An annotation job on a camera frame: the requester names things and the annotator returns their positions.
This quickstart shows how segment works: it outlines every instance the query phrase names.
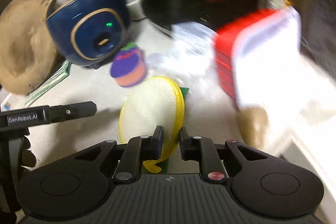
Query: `straw hat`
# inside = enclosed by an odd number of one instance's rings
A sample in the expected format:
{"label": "straw hat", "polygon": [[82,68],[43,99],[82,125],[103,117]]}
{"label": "straw hat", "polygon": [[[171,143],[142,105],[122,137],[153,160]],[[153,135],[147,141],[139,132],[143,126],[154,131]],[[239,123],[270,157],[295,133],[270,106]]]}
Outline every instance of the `straw hat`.
{"label": "straw hat", "polygon": [[47,26],[48,0],[13,0],[0,15],[0,83],[28,94],[50,73],[57,56]]}

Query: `green cloth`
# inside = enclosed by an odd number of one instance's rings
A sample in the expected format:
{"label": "green cloth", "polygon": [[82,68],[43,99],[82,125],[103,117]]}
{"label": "green cloth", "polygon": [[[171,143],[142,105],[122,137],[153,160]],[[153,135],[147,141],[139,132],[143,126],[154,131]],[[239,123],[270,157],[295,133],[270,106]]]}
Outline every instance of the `green cloth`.
{"label": "green cloth", "polygon": [[186,87],[181,88],[180,87],[180,90],[182,91],[183,99],[185,100],[185,98],[186,98],[186,96],[189,92],[189,88],[186,88]]}
{"label": "green cloth", "polygon": [[121,48],[121,51],[128,51],[131,48],[138,47],[138,45],[135,42],[128,43],[125,47]]}
{"label": "green cloth", "polygon": [[41,86],[39,86],[37,89],[35,89],[29,94],[28,99],[25,102],[25,106],[30,106],[34,101],[40,98],[48,90],[50,90],[59,82],[67,78],[70,74],[70,67],[71,63],[68,60],[64,61],[61,68],[59,68],[59,70],[55,72],[53,76],[51,76]]}

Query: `screw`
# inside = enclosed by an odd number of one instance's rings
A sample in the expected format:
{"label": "screw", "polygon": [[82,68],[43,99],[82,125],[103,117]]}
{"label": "screw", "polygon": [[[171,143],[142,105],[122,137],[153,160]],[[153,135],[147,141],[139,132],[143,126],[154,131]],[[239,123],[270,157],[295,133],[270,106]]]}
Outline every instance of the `screw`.
{"label": "screw", "polygon": [[208,178],[211,180],[222,180],[225,178],[225,175],[221,172],[211,172],[208,174]]}
{"label": "screw", "polygon": [[120,172],[115,175],[115,178],[117,178],[118,180],[126,181],[132,178],[132,174],[128,172]]}

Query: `green striped cloth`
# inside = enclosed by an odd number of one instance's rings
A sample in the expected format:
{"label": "green striped cloth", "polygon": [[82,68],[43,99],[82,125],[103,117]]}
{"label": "green striped cloth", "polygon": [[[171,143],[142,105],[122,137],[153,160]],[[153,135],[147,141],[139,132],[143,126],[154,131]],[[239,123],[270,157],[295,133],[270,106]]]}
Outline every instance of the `green striped cloth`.
{"label": "green striped cloth", "polygon": [[37,89],[35,89],[29,94],[25,102],[25,106],[30,106],[34,101],[40,98],[48,90],[50,90],[55,85],[57,85],[59,82],[67,78],[70,74],[70,67],[71,67],[71,63],[68,60],[64,61],[61,68],[59,68],[59,70],[55,72],[53,76],[51,76],[41,86],[39,86]]}

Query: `white mesh sponge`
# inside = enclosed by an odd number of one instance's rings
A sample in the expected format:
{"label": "white mesh sponge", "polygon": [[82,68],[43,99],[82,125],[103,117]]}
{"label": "white mesh sponge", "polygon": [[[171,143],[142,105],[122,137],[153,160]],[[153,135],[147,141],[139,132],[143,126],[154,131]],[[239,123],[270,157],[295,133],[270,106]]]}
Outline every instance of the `white mesh sponge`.
{"label": "white mesh sponge", "polygon": [[183,119],[184,100],[179,86],[168,78],[153,77],[134,88],[127,97],[119,117],[120,139],[127,143],[136,136],[151,136],[156,126],[162,126],[161,158],[143,163],[151,173],[159,173],[161,168],[155,164],[166,160],[174,152]]}

